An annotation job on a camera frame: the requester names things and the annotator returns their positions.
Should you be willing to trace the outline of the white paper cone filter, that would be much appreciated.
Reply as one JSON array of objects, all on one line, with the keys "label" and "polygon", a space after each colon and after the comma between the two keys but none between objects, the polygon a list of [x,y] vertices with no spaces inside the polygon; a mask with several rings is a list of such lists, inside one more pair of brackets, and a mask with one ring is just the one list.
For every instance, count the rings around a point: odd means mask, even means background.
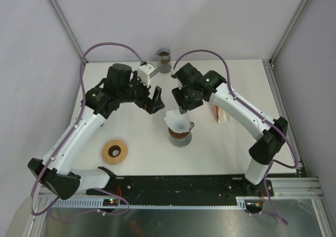
[{"label": "white paper cone filter", "polygon": [[164,118],[167,126],[175,133],[189,132],[190,116],[188,113],[181,114],[179,110],[169,110]]}]

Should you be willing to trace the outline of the grey glass carafe with collar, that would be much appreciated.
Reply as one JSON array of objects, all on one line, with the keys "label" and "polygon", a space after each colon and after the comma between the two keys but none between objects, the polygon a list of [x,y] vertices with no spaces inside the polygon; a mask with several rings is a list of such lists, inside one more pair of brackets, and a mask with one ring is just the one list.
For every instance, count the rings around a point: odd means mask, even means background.
[{"label": "grey glass carafe with collar", "polygon": [[171,64],[171,51],[168,48],[160,48],[156,55],[159,58],[157,69],[158,72],[162,74],[168,74],[171,72],[172,64]]}]

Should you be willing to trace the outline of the blue ribbed cone dripper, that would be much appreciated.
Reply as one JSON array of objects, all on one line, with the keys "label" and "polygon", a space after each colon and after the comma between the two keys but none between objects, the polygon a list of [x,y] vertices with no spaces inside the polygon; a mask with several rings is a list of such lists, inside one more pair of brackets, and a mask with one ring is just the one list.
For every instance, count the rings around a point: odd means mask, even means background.
[{"label": "blue ribbed cone dripper", "polygon": [[195,123],[191,121],[190,122],[190,130],[192,130],[194,128],[194,126],[195,126]]}]

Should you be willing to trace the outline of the clear ribbed glass server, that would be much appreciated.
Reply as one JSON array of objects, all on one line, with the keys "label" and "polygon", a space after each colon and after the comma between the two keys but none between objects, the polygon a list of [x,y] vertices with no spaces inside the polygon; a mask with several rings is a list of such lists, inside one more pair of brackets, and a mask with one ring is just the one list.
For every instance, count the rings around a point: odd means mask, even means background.
[{"label": "clear ribbed glass server", "polygon": [[192,141],[191,133],[184,138],[174,138],[170,136],[171,144],[179,148],[188,146],[191,143],[191,141]]}]

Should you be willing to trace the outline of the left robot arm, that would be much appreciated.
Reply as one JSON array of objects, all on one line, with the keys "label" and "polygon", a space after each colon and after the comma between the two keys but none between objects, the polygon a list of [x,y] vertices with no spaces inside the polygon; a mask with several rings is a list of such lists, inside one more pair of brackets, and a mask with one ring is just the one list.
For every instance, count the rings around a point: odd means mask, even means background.
[{"label": "left robot arm", "polygon": [[148,63],[137,70],[119,63],[110,66],[107,76],[85,93],[79,115],[53,148],[42,159],[32,158],[28,163],[38,182],[62,200],[94,188],[112,194],[116,182],[107,168],[75,170],[72,165],[87,140],[121,104],[133,102],[149,114],[165,107],[159,86],[150,94],[150,80],[157,73],[158,69]]}]

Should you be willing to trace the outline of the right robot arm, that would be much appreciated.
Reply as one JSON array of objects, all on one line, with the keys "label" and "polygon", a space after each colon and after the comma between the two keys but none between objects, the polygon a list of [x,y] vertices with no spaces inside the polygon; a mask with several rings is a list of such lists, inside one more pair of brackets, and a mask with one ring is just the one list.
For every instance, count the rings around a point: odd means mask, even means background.
[{"label": "right robot arm", "polygon": [[214,70],[202,74],[187,63],[171,77],[180,83],[179,87],[172,90],[172,94],[181,113],[209,102],[226,111],[256,140],[248,150],[251,160],[241,185],[247,195],[255,195],[261,189],[262,179],[271,161],[285,143],[287,120],[264,115],[230,90],[228,80]]}]

